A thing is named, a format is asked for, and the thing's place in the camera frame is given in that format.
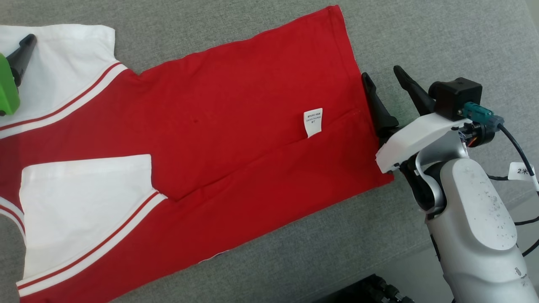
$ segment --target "gray fabric surface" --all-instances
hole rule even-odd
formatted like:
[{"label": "gray fabric surface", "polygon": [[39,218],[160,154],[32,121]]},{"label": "gray fabric surface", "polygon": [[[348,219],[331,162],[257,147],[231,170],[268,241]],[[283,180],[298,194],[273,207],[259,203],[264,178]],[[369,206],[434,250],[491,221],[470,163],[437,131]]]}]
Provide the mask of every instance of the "gray fabric surface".
[{"label": "gray fabric surface", "polygon": [[[137,72],[166,60],[253,35],[321,9],[326,0],[108,1],[3,0],[0,23],[104,24],[116,32],[116,56]],[[342,0],[360,69],[401,123],[417,113],[392,74],[399,64],[423,87],[466,77],[483,84],[482,102],[506,118],[530,160],[539,160],[539,36],[524,0]],[[472,157],[494,175],[518,155],[498,135]],[[495,184],[505,203],[531,194],[528,184]],[[24,245],[0,218],[0,301],[15,302]],[[396,180],[289,224],[118,302],[305,302],[371,273],[429,243],[405,179]]]}]

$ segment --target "clothing tag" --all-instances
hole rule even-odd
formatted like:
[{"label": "clothing tag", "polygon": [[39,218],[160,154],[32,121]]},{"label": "clothing tag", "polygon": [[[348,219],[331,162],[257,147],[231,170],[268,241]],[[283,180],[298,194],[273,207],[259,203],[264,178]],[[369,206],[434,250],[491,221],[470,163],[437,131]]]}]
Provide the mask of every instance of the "clothing tag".
[{"label": "clothing tag", "polygon": [[530,176],[530,172],[522,162],[511,162],[509,165],[509,173],[507,174],[509,180],[524,180],[524,181],[533,181],[533,178]]},{"label": "clothing tag", "polygon": [[312,111],[303,113],[303,123],[307,138],[322,131],[322,109],[313,109]]}]

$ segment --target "white robotic arm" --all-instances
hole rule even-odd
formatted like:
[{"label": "white robotic arm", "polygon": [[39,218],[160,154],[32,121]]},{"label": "white robotic arm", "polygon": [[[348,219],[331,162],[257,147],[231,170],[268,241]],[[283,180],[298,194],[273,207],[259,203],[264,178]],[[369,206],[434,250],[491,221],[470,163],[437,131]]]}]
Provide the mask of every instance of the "white robotic arm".
[{"label": "white robotic arm", "polygon": [[[539,303],[515,224],[481,165],[468,157],[467,147],[491,141],[496,131],[463,117],[465,103],[479,104],[481,86],[458,78],[435,82],[427,94],[399,66],[395,75],[421,116],[399,128],[364,73],[382,145],[376,161],[384,173],[399,169],[412,187],[455,302]],[[429,96],[437,88],[440,104]]]}]

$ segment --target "red and white shirt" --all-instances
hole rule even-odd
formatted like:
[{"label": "red and white shirt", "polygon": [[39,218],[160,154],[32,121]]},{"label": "red and white shirt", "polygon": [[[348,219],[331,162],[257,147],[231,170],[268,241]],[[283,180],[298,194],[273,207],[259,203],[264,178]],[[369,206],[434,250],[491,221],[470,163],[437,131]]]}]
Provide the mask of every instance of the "red and white shirt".
[{"label": "red and white shirt", "polygon": [[0,52],[28,33],[0,119],[23,303],[112,300],[392,180],[338,6],[140,75],[105,26],[1,26]]}]

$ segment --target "teal connector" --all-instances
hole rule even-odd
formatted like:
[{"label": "teal connector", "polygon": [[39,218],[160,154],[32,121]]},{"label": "teal connector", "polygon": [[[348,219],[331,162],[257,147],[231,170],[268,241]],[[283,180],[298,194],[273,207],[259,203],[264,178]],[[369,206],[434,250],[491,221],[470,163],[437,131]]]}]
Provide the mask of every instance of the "teal connector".
[{"label": "teal connector", "polygon": [[474,122],[484,124],[487,127],[492,127],[495,131],[498,131],[498,125],[505,122],[503,117],[496,116],[490,109],[484,108],[473,102],[464,104],[462,116]]}]

